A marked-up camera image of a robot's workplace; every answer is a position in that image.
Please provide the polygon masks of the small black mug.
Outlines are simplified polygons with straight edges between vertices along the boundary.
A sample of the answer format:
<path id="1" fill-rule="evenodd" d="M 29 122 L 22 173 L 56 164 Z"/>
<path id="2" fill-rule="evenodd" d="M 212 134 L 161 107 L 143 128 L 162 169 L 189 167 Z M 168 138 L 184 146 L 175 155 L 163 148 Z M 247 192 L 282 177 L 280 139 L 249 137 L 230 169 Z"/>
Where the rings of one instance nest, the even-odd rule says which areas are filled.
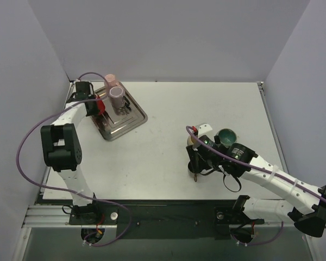
<path id="1" fill-rule="evenodd" d="M 206 175 L 206 165 L 204 163 L 193 164 L 192 161 L 189 161 L 187 165 L 188 173 L 193 178 L 195 182 L 198 181 L 199 176 Z"/>

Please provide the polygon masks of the beige tan mug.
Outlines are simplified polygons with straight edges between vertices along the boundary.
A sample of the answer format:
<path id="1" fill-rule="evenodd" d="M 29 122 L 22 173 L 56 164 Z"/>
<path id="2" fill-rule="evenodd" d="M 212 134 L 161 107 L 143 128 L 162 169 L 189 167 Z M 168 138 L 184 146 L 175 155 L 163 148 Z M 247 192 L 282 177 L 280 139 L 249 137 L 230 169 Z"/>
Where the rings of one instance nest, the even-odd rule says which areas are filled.
<path id="1" fill-rule="evenodd" d="M 196 139 L 193 138 L 193 137 L 191 137 L 191 136 L 189 136 L 188 139 L 187 139 L 187 145 L 188 146 L 190 146 L 190 145 L 194 146 L 195 143 L 197 143 Z"/>

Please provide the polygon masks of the red mug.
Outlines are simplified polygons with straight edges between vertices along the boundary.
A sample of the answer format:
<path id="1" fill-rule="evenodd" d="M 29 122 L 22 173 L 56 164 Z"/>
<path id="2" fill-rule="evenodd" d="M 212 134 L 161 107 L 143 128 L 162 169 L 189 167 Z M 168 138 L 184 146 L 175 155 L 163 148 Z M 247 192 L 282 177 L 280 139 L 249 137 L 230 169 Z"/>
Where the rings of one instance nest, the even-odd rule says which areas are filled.
<path id="1" fill-rule="evenodd" d="M 98 116 L 103 115 L 106 110 L 105 104 L 99 95 L 95 95 L 95 98 L 96 98 L 96 105 L 98 108 Z"/>

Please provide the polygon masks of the pink faceted mug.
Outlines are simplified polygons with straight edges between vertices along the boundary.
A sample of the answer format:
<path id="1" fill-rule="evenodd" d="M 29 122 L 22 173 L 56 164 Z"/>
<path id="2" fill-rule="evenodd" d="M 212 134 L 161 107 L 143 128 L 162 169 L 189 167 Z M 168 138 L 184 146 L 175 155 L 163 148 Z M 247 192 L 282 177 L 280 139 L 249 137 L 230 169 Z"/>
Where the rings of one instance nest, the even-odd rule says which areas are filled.
<path id="1" fill-rule="evenodd" d="M 110 90 L 111 88 L 117 85 L 118 81 L 114 74 L 107 74 L 105 76 L 105 83 L 106 83 L 106 88 Z"/>

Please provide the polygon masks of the green teal mug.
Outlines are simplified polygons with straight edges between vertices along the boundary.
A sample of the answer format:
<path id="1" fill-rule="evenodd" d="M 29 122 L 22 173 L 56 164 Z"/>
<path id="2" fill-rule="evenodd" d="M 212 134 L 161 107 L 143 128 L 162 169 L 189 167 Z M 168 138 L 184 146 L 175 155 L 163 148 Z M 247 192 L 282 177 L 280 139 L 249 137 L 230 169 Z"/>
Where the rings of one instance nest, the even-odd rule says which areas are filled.
<path id="1" fill-rule="evenodd" d="M 214 140 L 218 147 L 229 148 L 237 142 L 237 135 L 232 129 L 223 128 L 216 133 Z"/>

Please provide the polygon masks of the mauve purple mug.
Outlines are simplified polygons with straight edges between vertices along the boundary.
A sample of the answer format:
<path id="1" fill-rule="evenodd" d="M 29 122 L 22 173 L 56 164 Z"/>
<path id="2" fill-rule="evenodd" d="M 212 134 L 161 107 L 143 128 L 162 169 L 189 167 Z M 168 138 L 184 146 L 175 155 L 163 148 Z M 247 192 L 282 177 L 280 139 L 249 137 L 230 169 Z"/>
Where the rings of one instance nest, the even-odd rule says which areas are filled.
<path id="1" fill-rule="evenodd" d="M 114 108 L 120 109 L 130 106 L 130 102 L 125 94 L 125 90 L 121 86 L 114 86 L 109 90 L 110 102 Z"/>

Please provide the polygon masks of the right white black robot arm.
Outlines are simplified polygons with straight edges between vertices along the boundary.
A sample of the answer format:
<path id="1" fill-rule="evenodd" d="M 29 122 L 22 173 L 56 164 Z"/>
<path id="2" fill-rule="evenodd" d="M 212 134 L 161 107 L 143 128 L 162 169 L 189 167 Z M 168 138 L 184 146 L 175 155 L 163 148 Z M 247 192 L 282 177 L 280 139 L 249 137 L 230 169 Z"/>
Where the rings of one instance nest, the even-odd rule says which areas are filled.
<path id="1" fill-rule="evenodd" d="M 244 179 L 279 196 L 277 200 L 239 196 L 232 208 L 237 222 L 264 220 L 294 224 L 300 232 L 320 238 L 326 228 L 326 185 L 317 187 L 290 176 L 265 161 L 250 148 L 234 143 L 225 147 L 203 135 L 188 138 L 188 169 L 194 175 L 207 176 L 215 171 Z"/>

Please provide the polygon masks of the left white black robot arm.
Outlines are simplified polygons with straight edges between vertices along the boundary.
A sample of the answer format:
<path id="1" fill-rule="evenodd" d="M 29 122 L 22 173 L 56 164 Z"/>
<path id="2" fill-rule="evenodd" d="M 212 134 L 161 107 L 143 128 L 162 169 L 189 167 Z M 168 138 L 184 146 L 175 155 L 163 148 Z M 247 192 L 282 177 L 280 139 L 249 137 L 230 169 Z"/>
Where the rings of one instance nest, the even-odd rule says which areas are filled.
<path id="1" fill-rule="evenodd" d="M 95 195 L 80 168 L 83 154 L 76 128 L 83 118 L 96 115 L 99 109 L 92 83 L 78 81 L 74 86 L 75 92 L 67 100 L 65 111 L 53 123 L 40 129 L 43 158 L 71 191 L 71 215 L 94 224 L 100 220 L 101 210 L 93 201 Z"/>

